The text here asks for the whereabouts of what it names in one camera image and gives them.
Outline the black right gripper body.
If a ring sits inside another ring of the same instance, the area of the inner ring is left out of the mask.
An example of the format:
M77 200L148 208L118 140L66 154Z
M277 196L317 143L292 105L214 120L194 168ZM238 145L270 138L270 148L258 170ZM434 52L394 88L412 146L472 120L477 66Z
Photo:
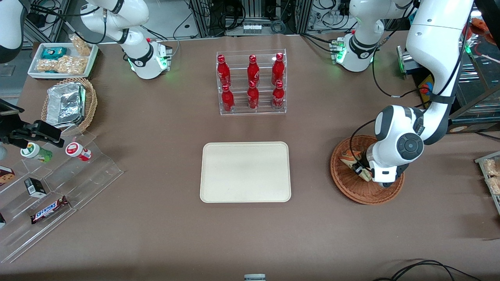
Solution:
M19 114L25 110L21 107L0 100L0 137L4 144L27 146L32 136L30 123L20 119Z

